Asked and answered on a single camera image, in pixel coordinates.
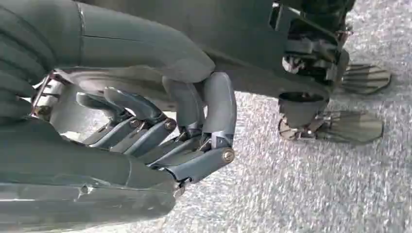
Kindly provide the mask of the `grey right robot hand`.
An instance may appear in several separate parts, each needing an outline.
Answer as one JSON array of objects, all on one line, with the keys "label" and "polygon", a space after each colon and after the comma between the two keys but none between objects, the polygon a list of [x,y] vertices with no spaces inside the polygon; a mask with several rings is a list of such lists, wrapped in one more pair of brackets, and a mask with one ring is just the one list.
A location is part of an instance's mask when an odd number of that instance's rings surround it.
[{"label": "grey right robot hand", "polygon": [[[34,85],[56,69],[147,67],[201,146],[151,167],[72,141],[31,116]],[[231,162],[237,104],[230,78],[182,32],[73,0],[0,3],[0,230],[60,232],[161,218],[186,181]]]}]

